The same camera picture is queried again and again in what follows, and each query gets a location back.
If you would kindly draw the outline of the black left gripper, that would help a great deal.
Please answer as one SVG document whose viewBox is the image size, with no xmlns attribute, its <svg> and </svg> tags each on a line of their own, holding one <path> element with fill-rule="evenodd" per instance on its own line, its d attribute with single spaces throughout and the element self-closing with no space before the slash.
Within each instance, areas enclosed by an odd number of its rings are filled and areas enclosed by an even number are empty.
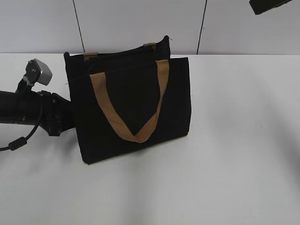
<svg viewBox="0 0 300 225">
<path fill-rule="evenodd" d="M 49 136 L 60 136 L 62 132 L 75 128 L 71 101 L 64 99 L 57 93 L 44 90 L 37 94 L 41 98 L 43 108 L 39 126 Z"/>
</svg>

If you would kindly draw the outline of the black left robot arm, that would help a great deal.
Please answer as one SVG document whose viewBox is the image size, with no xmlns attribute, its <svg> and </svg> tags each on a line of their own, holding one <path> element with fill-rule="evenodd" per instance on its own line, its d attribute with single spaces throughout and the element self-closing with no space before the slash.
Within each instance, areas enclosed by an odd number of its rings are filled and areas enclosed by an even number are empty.
<svg viewBox="0 0 300 225">
<path fill-rule="evenodd" d="M 0 92 L 1 124 L 38 125 L 49 136 L 60 136 L 75 127 L 71 102 L 56 93 L 31 91 L 25 97 Z"/>
</svg>

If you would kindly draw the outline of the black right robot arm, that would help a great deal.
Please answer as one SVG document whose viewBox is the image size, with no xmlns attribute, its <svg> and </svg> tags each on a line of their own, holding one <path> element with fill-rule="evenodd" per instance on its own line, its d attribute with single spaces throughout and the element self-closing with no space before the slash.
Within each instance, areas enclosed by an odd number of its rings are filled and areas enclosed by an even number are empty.
<svg viewBox="0 0 300 225">
<path fill-rule="evenodd" d="M 249 4 L 255 15 L 260 15 L 273 8 L 280 7 L 291 0 L 250 0 Z"/>
</svg>

